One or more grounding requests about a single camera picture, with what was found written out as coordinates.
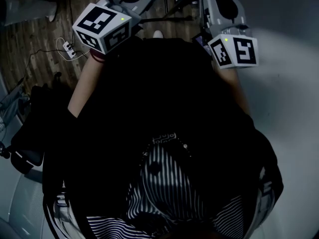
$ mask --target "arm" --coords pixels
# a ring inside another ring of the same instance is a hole
[[[213,63],[213,68],[219,77],[229,85],[230,91],[239,107],[244,113],[249,115],[248,102],[241,87],[237,70],[235,68],[220,69],[215,63]]]
[[[73,92],[68,109],[77,118],[82,111],[84,105],[89,100],[101,75],[104,60],[96,61],[92,56],[89,56],[86,61],[79,82]]]

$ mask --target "white cube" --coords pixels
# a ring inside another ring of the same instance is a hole
[[[126,14],[90,3],[73,24],[81,42],[107,54],[131,36],[132,18]]]
[[[245,35],[220,34],[208,43],[220,69],[259,65],[258,42]]]

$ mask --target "striped shirt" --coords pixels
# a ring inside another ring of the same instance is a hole
[[[158,144],[148,152],[139,181],[130,184],[127,206],[122,220],[87,217],[97,239],[153,239],[184,224],[203,225],[234,239],[244,233],[241,196],[211,217],[188,176]]]

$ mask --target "power strip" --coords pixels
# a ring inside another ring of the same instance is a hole
[[[74,50],[72,49],[71,45],[69,44],[69,42],[65,42],[63,44],[63,48],[65,49],[65,51],[68,53],[69,57],[70,58],[74,58],[75,56],[75,52]]]

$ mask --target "wrist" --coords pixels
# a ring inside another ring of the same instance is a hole
[[[98,52],[94,49],[90,49],[90,54],[91,54],[91,57],[99,62],[99,63],[104,63],[105,62],[105,58],[106,58],[106,55],[102,54],[101,52]]]
[[[238,73],[236,68],[220,69],[215,62],[213,63],[213,69],[215,73],[226,83],[232,86],[237,85],[239,83]]]

